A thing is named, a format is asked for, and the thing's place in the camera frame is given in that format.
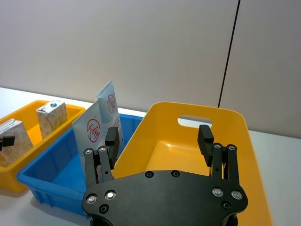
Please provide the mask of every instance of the white box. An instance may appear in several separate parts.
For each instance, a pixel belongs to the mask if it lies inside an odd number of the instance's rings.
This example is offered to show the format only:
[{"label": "white box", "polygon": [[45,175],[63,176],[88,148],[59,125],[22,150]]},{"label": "white box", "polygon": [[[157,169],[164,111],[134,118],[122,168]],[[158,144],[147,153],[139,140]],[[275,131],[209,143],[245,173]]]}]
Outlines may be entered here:
[{"label": "white box", "polygon": [[65,102],[53,100],[37,109],[42,137],[47,137],[67,121]]},{"label": "white box", "polygon": [[10,119],[0,125],[0,137],[15,136],[13,146],[3,147],[0,151],[0,165],[8,166],[33,147],[22,121]]}]

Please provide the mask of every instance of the yellow plastic bin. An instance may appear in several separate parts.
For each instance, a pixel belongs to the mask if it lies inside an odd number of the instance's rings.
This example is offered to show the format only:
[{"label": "yellow plastic bin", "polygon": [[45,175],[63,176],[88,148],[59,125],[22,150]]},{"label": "yellow plastic bin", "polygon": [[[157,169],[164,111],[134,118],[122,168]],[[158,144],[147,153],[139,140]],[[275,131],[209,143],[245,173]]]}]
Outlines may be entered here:
[{"label": "yellow plastic bin", "polygon": [[28,150],[14,163],[8,165],[7,167],[2,167],[0,165],[0,187],[18,193],[26,190],[27,187],[17,181],[17,173],[50,144],[52,144],[57,138],[59,138],[59,136],[61,136],[71,126],[71,123],[85,111],[85,109],[82,107],[66,105],[67,121],[53,131],[49,136],[42,139],[36,109],[43,106],[47,102],[48,101],[42,100],[34,101],[0,119],[0,124],[11,118],[23,121],[24,127],[33,144],[33,148]]},{"label": "yellow plastic bin", "polygon": [[245,119],[231,110],[171,102],[153,105],[119,157],[114,177],[148,170],[181,170],[208,175],[209,168],[198,147],[198,129],[181,126],[178,123],[181,115],[209,118],[214,141],[238,147],[240,185],[249,200],[246,210],[238,214],[239,225],[272,225]]}]

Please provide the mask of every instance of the black metal plate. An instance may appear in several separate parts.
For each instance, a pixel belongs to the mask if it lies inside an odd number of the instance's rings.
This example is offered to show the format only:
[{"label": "black metal plate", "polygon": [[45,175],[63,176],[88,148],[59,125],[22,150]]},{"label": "black metal plate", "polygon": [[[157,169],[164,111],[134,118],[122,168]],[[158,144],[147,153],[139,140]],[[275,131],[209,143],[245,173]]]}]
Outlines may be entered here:
[{"label": "black metal plate", "polygon": [[[153,173],[151,178],[140,173],[93,185],[84,195],[83,210],[108,226],[220,226],[229,215],[247,207],[244,190],[229,180],[182,171],[173,177],[172,170]],[[215,187],[222,189],[222,197],[213,195]],[[105,194],[110,190],[116,197],[107,200]],[[243,199],[234,199],[233,190],[240,191]],[[90,194],[97,195],[93,204],[86,203]],[[223,202],[229,202],[231,209],[225,210]],[[109,210],[101,214],[103,204]]]}]

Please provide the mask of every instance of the blue plastic bin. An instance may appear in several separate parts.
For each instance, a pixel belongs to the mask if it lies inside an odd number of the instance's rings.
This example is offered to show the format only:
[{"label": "blue plastic bin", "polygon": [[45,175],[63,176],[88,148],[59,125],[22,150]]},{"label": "blue plastic bin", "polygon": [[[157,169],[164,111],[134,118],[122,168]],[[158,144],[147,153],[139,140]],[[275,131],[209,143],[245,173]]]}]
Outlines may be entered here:
[{"label": "blue plastic bin", "polygon": [[[127,144],[142,118],[120,114],[120,120]],[[86,183],[72,128],[24,167],[17,179],[29,186],[41,203],[85,216],[81,201]]]}]

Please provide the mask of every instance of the small cardboard box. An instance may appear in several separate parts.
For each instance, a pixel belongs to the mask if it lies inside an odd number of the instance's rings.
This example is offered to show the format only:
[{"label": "small cardboard box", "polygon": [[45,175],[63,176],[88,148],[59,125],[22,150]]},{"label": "small cardboard box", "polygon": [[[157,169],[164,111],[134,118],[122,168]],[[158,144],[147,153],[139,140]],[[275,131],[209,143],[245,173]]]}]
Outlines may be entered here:
[{"label": "small cardboard box", "polygon": [[0,137],[6,136],[15,136],[15,143],[13,146],[3,147],[0,151],[0,165],[4,167],[33,147],[22,121],[10,119],[0,125]]},{"label": "small cardboard box", "polygon": [[67,121],[65,102],[53,100],[37,109],[42,137],[47,137]]}]

